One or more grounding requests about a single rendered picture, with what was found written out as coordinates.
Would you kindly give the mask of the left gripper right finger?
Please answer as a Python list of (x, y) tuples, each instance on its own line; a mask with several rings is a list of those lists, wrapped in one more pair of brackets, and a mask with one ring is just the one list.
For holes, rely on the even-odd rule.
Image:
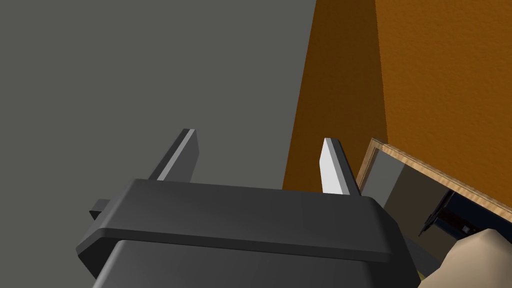
[(319, 158), (322, 192), (325, 194), (360, 195), (348, 159), (340, 141), (336, 138), (323, 140)]

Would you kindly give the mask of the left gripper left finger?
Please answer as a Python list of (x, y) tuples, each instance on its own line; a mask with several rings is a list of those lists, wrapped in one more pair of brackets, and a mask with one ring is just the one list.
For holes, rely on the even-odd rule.
[(165, 156), (150, 174), (150, 180), (189, 183), (199, 158), (195, 129), (181, 130)]

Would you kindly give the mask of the beige rounded shape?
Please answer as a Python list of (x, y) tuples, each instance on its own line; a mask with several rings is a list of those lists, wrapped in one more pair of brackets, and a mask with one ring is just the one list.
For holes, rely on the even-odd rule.
[(512, 243), (490, 228), (458, 240), (418, 288), (512, 288)]

